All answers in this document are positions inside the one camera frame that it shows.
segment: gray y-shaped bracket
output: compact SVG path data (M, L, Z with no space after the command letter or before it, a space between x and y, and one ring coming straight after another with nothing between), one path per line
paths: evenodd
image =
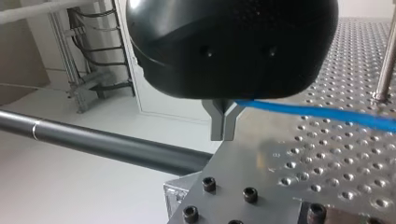
M210 140L233 141L236 118L244 107L231 100L203 100L202 106L212 118Z

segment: aluminum mounting plate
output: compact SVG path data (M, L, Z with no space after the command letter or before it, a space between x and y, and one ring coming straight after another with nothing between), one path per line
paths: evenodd
M388 35L389 21L341 19L317 81L282 102L396 117L395 82L390 104L371 101ZM198 223L295 224L303 201L396 223L395 171L394 133L246 109L169 223L184 223L183 208L194 205ZM203 191L205 176L216 178L216 193ZM259 192L257 204L244 201L246 187Z

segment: black pole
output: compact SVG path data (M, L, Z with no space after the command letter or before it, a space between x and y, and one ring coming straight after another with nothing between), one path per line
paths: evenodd
M212 154L0 110L0 130L173 175L202 171Z

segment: white floor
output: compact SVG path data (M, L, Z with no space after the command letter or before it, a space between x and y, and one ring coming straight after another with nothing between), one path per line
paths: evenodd
M130 96L81 115L64 93L36 91L1 109L207 152L219 146L206 125L140 115ZM163 182L174 175L9 133L0 143L0 223L167 222Z

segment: blue tube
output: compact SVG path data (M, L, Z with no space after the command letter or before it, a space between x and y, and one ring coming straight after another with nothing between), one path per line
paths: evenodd
M322 108L315 106L282 105L276 103L243 100L237 100L236 102L241 106L253 107L261 110L299 116L313 116L325 119L337 119L340 121L358 123L372 129L396 133L396 119L388 119L352 111L344 111L339 109Z

